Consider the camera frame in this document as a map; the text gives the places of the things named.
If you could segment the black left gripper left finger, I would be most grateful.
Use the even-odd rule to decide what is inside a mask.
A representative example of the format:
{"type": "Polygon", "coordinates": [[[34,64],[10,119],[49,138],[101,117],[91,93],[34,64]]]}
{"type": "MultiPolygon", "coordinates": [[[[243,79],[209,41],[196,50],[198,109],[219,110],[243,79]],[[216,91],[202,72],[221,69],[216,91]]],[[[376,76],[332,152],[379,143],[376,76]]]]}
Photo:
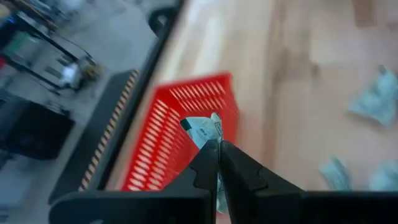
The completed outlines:
{"type": "Polygon", "coordinates": [[[162,190],[68,194],[52,206],[49,222],[215,224],[218,149],[218,141],[208,141],[162,190]]]}

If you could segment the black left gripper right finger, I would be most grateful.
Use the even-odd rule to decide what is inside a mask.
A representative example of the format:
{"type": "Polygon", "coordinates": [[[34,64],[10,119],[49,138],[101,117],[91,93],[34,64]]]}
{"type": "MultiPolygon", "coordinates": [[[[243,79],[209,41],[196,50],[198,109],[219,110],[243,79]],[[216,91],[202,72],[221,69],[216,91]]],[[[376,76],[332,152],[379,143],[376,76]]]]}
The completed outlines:
{"type": "Polygon", "coordinates": [[[302,190],[228,141],[220,171],[232,224],[398,224],[398,192],[302,190]]]}

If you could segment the white sweetener packet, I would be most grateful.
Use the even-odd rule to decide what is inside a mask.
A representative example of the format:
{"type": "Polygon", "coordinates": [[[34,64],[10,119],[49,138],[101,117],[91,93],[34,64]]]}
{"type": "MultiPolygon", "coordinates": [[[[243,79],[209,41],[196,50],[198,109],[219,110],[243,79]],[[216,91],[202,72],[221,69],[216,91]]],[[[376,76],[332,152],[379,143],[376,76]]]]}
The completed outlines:
{"type": "Polygon", "coordinates": [[[326,164],[320,166],[319,171],[327,186],[332,190],[350,191],[351,179],[346,167],[336,157],[332,157],[326,164]]]}
{"type": "Polygon", "coordinates": [[[398,191],[398,161],[380,166],[369,178],[369,189],[375,191],[398,191]]]}
{"type": "MultiPolygon", "coordinates": [[[[210,117],[186,117],[180,121],[180,125],[199,149],[202,149],[209,140],[217,140],[218,143],[223,140],[222,120],[218,113],[212,113],[210,117]]],[[[228,213],[228,204],[220,173],[218,173],[217,180],[216,210],[222,214],[228,213]]]]}
{"type": "Polygon", "coordinates": [[[398,115],[398,73],[380,65],[377,78],[349,104],[348,111],[390,126],[398,115]]]}

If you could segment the red slotted plastic basket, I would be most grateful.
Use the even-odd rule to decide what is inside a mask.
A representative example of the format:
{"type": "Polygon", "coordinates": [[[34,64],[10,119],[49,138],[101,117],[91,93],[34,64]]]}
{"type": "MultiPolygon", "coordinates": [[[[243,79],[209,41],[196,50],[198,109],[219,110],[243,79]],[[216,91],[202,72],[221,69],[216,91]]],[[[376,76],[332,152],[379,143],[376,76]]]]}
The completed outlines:
{"type": "Polygon", "coordinates": [[[232,79],[221,71],[155,87],[122,191],[160,190],[188,166],[198,148],[180,125],[186,117],[218,113],[224,139],[236,141],[239,110],[232,79]]]}

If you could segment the black hazard-striped floor mat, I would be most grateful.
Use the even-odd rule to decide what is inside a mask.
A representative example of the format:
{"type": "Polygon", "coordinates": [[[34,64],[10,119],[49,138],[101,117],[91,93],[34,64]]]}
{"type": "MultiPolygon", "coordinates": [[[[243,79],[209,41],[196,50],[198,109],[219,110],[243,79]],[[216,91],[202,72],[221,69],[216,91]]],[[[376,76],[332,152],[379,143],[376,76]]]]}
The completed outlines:
{"type": "Polygon", "coordinates": [[[80,136],[66,167],[58,178],[57,184],[48,199],[48,204],[52,204],[58,198],[84,187],[82,186],[82,179],[88,172],[89,164],[104,130],[109,126],[109,120],[122,95],[122,91],[129,80],[135,83],[138,78],[139,73],[137,71],[128,70],[117,73],[109,79],[92,117],[80,136]]]}

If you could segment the black computer case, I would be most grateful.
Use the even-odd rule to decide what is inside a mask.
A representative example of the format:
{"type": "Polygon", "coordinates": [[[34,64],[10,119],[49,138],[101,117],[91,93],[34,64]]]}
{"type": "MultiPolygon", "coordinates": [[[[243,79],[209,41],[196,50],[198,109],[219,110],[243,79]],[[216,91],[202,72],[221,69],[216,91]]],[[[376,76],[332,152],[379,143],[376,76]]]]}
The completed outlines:
{"type": "Polygon", "coordinates": [[[0,90],[0,149],[32,159],[55,159],[75,122],[44,105],[0,90]]]}

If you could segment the metal equipment rack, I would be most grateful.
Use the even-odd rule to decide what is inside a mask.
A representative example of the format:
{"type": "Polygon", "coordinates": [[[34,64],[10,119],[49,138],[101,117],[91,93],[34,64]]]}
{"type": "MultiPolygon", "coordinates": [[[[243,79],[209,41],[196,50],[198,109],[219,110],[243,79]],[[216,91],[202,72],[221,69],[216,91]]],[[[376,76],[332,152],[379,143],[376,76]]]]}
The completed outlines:
{"type": "Polygon", "coordinates": [[[59,35],[48,17],[5,8],[0,16],[0,73],[7,69],[30,75],[53,93],[78,93],[102,77],[93,56],[59,35]]]}

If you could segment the black aluminium table frame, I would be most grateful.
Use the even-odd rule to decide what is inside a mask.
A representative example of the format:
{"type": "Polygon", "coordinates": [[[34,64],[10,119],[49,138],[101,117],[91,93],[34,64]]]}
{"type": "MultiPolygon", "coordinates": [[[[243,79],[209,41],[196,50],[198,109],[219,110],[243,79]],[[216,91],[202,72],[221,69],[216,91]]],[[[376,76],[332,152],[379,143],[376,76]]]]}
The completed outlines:
{"type": "Polygon", "coordinates": [[[147,92],[153,89],[152,76],[185,2],[186,0],[175,0],[173,5],[160,7],[150,13],[152,22],[161,15],[166,16],[166,22],[158,22],[153,27],[157,40],[143,68],[125,73],[124,88],[108,116],[107,126],[81,181],[80,192],[121,187],[121,181],[127,174],[131,160],[133,144],[137,141],[139,129],[143,124],[145,107],[149,103],[147,92]]]}

